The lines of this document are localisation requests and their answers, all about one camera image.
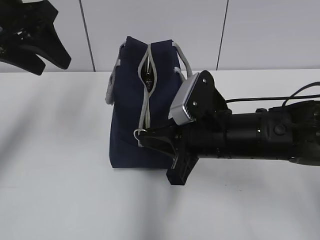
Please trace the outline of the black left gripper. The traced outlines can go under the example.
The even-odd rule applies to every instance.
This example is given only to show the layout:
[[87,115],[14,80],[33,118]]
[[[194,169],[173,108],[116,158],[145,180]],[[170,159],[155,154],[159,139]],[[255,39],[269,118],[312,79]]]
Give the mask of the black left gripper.
[[52,24],[58,13],[48,0],[2,0],[0,31],[6,33],[27,29],[23,31],[23,39],[18,35],[0,38],[0,61],[40,76],[46,65],[39,55],[58,68],[67,70],[72,58]]

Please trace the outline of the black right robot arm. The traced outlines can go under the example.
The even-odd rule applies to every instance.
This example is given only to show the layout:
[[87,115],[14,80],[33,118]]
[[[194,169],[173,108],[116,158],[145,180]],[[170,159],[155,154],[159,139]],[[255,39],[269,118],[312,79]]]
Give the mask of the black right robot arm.
[[213,111],[194,122],[140,131],[143,147],[169,156],[166,177],[183,186],[200,159],[279,160],[320,164],[320,103],[316,100],[234,114]]

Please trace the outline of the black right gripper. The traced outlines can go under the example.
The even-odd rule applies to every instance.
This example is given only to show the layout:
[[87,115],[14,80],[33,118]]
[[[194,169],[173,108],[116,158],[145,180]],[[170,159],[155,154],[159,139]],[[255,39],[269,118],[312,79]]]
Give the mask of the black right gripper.
[[220,111],[181,126],[138,131],[145,148],[174,158],[166,177],[184,186],[199,158],[281,160],[283,113],[260,111],[232,114]]

